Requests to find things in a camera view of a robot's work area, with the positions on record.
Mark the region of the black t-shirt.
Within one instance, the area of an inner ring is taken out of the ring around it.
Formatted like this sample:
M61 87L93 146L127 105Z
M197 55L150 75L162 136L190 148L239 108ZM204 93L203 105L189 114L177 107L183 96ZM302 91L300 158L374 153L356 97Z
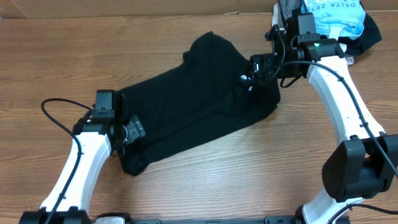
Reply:
M127 115L145 136L126 147L123 171L137 176L153 163L267 118L280 101L276 80L247 85L249 68L233 44L203 34L168 72L123 88Z

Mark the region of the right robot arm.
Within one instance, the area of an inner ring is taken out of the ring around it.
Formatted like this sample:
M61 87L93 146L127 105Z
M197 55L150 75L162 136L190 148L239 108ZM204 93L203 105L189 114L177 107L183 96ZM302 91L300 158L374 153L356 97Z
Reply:
M337 147L322 167L323 187L294 215L267 216L266 223L348 223L346 212L387 191L397 177L397 136L373 118L348 71L335 39L308 32L287 37L272 26L265 34L272 52L253 55L245 80L265 86L305 77L317 91L332 123Z

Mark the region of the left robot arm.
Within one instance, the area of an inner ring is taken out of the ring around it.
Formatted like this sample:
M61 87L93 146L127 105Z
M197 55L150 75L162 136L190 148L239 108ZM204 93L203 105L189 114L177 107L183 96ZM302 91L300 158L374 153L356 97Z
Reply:
M146 132L136 115L128 116L128 100L113 90L98 90L96 101L73 129L65 166L49 196L34 212L24 212L20 223L91 223L93 190L105 161L113 153L123 157Z

